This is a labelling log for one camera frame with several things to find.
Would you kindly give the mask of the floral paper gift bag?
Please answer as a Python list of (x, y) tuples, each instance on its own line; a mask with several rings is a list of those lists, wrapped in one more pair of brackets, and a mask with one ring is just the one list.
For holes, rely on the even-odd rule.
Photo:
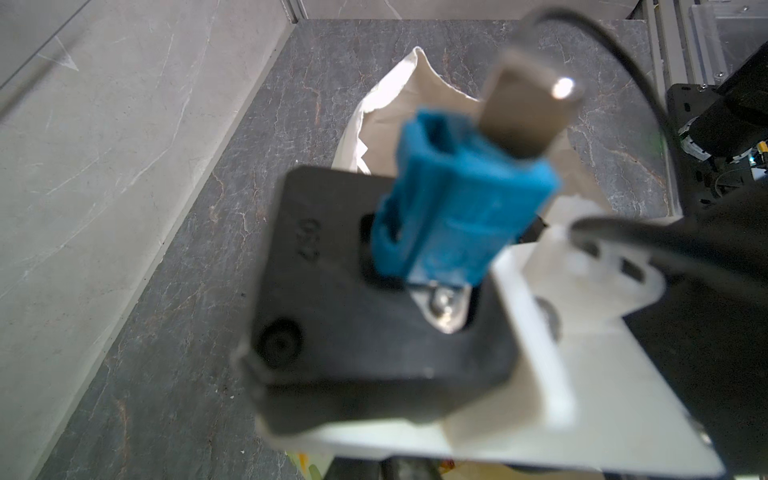
[(512, 246), (560, 188), (545, 154), (579, 86), (519, 49), (471, 112), (420, 49), (388, 79), (352, 147), (392, 139), (394, 177), (283, 180), (251, 334), (259, 415), (340, 457), (532, 464), (576, 403)]

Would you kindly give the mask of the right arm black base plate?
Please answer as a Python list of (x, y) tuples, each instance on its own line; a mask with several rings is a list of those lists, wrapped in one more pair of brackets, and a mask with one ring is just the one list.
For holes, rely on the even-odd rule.
[(767, 175), (767, 93), (724, 95), (712, 85), (675, 84), (667, 90), (670, 119), (684, 175), (679, 200), (697, 210)]

